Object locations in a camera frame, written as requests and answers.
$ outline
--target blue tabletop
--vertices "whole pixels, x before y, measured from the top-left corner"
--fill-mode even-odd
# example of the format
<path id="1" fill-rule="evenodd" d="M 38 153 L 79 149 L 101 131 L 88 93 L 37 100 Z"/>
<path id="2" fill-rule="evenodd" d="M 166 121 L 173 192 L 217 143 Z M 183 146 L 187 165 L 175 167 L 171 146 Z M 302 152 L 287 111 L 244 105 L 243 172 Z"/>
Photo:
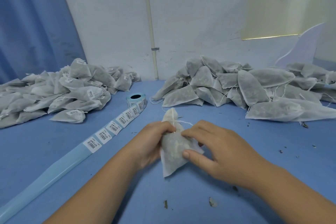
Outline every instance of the blue tabletop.
<path id="1" fill-rule="evenodd" d="M 51 115 L 0 130 L 0 206 L 16 196 L 51 164 L 115 118 L 126 108 L 126 97 L 143 92 L 147 99 L 163 81 L 134 83 L 130 92 L 118 92 L 101 111 L 87 114 L 81 124 L 49 121 Z M 181 120 L 195 124 L 208 120 L 232 129 L 263 157 L 286 168 L 298 179 L 336 202 L 336 120 L 298 122 L 246 120 L 245 110 L 233 104 L 177 106 Z M 161 104 L 149 103 L 104 147 L 48 188 L 7 223 L 41 223 L 79 190 L 117 151 L 146 124 L 162 120 Z M 209 205 L 209 197 L 218 203 Z M 164 206 L 167 200 L 168 209 Z M 138 173 L 126 194 L 114 223 L 283 223 L 257 196 L 217 181 L 186 164 L 164 179 L 160 161 Z"/>

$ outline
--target person's left hand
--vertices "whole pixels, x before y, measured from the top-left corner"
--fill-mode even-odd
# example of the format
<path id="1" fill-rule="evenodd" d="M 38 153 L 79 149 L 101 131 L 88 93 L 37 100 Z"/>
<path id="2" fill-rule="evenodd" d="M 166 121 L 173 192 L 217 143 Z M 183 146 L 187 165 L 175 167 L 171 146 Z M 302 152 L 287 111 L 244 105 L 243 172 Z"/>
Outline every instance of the person's left hand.
<path id="1" fill-rule="evenodd" d="M 135 157 L 137 169 L 153 163 L 160 157 L 160 139 L 166 132 L 176 128 L 168 121 L 157 121 L 145 126 L 125 147 Z"/>

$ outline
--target hand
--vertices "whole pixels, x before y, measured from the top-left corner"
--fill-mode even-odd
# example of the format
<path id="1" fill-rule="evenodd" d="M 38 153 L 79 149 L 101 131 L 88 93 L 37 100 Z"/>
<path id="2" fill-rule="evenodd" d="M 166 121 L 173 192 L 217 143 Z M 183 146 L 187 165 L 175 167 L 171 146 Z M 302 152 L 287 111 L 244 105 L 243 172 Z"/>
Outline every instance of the hand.
<path id="1" fill-rule="evenodd" d="M 157 121 L 145 126 L 126 148 L 135 156 L 137 169 L 153 163 L 160 157 L 160 139 L 166 132 L 175 132 L 176 128 L 168 121 Z"/>
<path id="2" fill-rule="evenodd" d="M 213 160 L 193 150 L 185 150 L 183 157 L 212 177 L 230 184 L 252 189 L 256 179 L 272 165 L 237 133 L 210 122 L 201 120 L 181 134 L 207 146 Z"/>

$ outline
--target pile of bags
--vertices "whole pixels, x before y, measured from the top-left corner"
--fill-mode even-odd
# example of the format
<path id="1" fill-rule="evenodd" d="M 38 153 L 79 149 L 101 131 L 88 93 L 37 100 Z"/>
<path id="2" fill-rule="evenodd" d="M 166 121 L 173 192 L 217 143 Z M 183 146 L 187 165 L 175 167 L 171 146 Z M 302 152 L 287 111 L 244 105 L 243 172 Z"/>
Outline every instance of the pile of bags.
<path id="1" fill-rule="evenodd" d="M 81 123 L 85 113 L 101 110 L 118 90 L 129 91 L 140 81 L 135 72 L 119 66 L 86 64 L 75 59 L 59 72 L 29 74 L 0 85 L 0 128 L 59 112 L 50 120 Z"/>
<path id="2" fill-rule="evenodd" d="M 320 100 L 336 103 L 336 72 L 312 64 L 293 63 L 287 70 L 253 70 L 249 64 L 205 56 L 187 60 L 152 97 L 163 107 L 179 104 L 219 107 L 233 102 L 248 110 L 248 119 L 309 121 L 336 118 L 336 110 Z"/>

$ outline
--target white vertical pipe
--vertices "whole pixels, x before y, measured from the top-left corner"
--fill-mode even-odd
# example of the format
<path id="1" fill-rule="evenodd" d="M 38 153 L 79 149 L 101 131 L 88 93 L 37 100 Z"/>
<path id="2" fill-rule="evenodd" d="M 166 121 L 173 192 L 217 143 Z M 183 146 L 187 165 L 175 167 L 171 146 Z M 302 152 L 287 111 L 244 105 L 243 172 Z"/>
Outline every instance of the white vertical pipe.
<path id="1" fill-rule="evenodd" d="M 146 9 L 147 9 L 147 19 L 148 19 L 148 26 L 149 26 L 150 46 L 151 48 L 155 48 L 152 13 L 151 13 L 151 5 L 149 3 L 149 0 L 146 0 Z M 158 65 L 156 63 L 156 51 L 152 51 L 152 55 L 153 55 L 153 65 L 154 65 L 154 76 L 155 76 L 155 79 L 158 80 L 159 74 L 158 74 Z"/>

